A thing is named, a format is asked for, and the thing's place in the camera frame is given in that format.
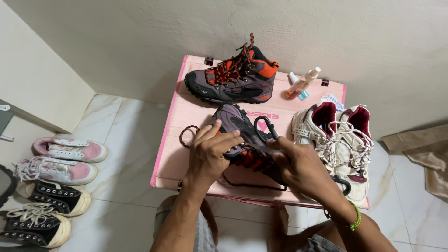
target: green beaded bracelet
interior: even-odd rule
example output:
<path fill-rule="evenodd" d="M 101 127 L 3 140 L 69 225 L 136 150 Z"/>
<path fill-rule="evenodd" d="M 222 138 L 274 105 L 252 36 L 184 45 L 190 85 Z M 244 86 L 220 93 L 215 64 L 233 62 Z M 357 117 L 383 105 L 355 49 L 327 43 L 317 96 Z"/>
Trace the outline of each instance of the green beaded bracelet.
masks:
<path fill-rule="evenodd" d="M 357 228 L 357 227 L 359 226 L 359 224 L 361 223 L 361 213 L 359 212 L 358 207 L 357 207 L 353 202 L 351 202 L 350 200 L 349 200 L 349 202 L 350 202 L 350 204 L 352 204 L 352 206 L 355 207 L 356 214 L 357 214 L 357 216 L 358 216 L 358 219 L 355 221 L 355 223 L 353 223 L 352 225 L 347 226 L 347 227 L 349 227 L 352 231 L 354 231 L 355 228 Z M 330 218 L 330 214 L 327 213 L 327 211 L 326 211 L 325 209 L 323 210 L 323 213 L 325 214 L 325 216 L 327 217 L 327 219 Z"/>

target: gold fabric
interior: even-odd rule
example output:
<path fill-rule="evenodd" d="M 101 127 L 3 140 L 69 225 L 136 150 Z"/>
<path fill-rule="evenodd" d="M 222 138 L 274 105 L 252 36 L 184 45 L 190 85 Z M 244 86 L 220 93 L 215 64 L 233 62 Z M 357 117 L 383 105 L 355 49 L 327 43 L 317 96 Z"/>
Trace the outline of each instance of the gold fabric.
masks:
<path fill-rule="evenodd" d="M 382 138 L 389 150 L 400 151 L 425 167 L 426 191 L 448 203 L 448 125 L 408 131 Z"/>

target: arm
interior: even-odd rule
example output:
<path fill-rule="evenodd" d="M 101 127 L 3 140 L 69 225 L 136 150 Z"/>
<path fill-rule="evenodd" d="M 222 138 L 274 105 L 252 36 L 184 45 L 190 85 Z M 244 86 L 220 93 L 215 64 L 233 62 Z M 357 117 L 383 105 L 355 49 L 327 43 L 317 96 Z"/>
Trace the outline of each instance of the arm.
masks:
<path fill-rule="evenodd" d="M 221 120 L 201 129 L 190 147 L 188 171 L 177 200 L 160 228 L 151 252 L 191 252 L 202 200 L 210 186 L 229 166 L 223 154 L 243 143 L 240 131 L 217 136 Z"/>
<path fill-rule="evenodd" d="M 356 210 L 330 178 L 311 145 L 293 144 L 279 137 L 276 141 L 270 141 L 268 146 L 282 149 L 290 157 L 289 160 L 281 153 L 272 156 L 282 168 L 283 179 L 289 186 L 315 199 L 329 212 L 348 252 L 396 251 L 380 230 L 367 220 L 366 215 L 362 215 L 364 218 L 354 231 L 347 227 L 356 221 Z"/>

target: sneaker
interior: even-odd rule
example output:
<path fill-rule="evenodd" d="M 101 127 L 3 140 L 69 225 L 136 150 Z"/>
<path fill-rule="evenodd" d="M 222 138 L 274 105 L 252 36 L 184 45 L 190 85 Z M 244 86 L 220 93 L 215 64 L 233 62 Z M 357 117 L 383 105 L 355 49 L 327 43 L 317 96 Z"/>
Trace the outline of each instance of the sneaker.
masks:
<path fill-rule="evenodd" d="M 240 110 L 238 105 L 225 103 L 218 108 L 212 119 L 213 122 L 217 119 L 222 121 L 218 134 L 240 130 L 240 136 L 244 139 L 244 143 L 234 146 L 224 154 L 226 158 L 230 159 L 230 164 L 242 165 L 245 168 L 253 169 L 254 172 L 261 171 L 280 185 L 287 185 L 281 177 L 280 167 L 271 157 L 246 145 L 246 143 L 251 143 L 266 146 L 256 135 L 254 126 L 246 116 L 246 111 Z M 259 132 L 262 137 L 272 139 L 270 133 Z"/>
<path fill-rule="evenodd" d="M 44 248 L 56 248 L 70 236 L 70 222 L 58 215 L 50 204 L 28 203 L 23 209 L 3 211 L 0 236 Z"/>
<path fill-rule="evenodd" d="M 297 112 L 292 120 L 294 143 L 313 145 L 328 174 L 335 175 L 332 162 L 335 160 L 333 138 L 336 132 L 336 106 L 324 101 L 309 109 Z"/>
<path fill-rule="evenodd" d="M 86 163 L 101 162 L 108 155 L 108 148 L 103 144 L 57 137 L 37 139 L 33 147 L 40 155 Z"/>
<path fill-rule="evenodd" d="M 279 65 L 267 59 L 254 46 L 250 34 L 250 46 L 245 43 L 240 54 L 224 60 L 216 67 L 189 72 L 185 85 L 198 99 L 210 104 L 241 100 L 248 103 L 264 103 L 272 97 L 274 78 Z"/>
<path fill-rule="evenodd" d="M 335 141 L 335 173 L 350 183 L 352 190 L 346 197 L 359 208 L 364 205 L 369 191 L 368 164 L 373 149 L 369 119 L 369 111 L 362 106 L 354 106 L 336 114 L 336 120 L 340 123 Z"/>
<path fill-rule="evenodd" d="M 51 204 L 58 214 L 66 217 L 85 213 L 92 202 L 86 190 L 76 190 L 50 181 L 23 181 L 19 183 L 16 191 L 33 202 Z"/>
<path fill-rule="evenodd" d="M 17 164 L 16 176 L 20 181 L 46 179 L 69 186 L 90 183 L 98 173 L 91 164 L 61 160 L 46 156 L 24 159 Z"/>
<path fill-rule="evenodd" d="M 17 179 L 14 177 L 13 171 L 0 165 L 0 208 L 13 195 L 16 187 Z"/>

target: hand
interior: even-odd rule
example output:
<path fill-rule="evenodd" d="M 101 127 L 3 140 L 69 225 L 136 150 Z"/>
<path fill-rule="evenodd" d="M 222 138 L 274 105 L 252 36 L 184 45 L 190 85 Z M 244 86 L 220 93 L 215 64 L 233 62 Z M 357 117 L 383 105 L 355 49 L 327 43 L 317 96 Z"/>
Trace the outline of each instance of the hand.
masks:
<path fill-rule="evenodd" d="M 290 157 L 291 161 L 281 153 L 272 155 L 282 169 L 283 180 L 290 187 L 324 206 L 335 199 L 345 199 L 311 145 L 293 144 L 284 137 L 268 141 L 267 145 L 274 149 L 282 149 Z"/>
<path fill-rule="evenodd" d="M 195 187 L 201 191 L 208 191 L 230 161 L 223 154 L 233 146 L 244 142 L 240 131 L 216 135 L 221 127 L 221 120 L 201 129 L 190 146 L 190 165 L 184 178 L 184 186 Z"/>

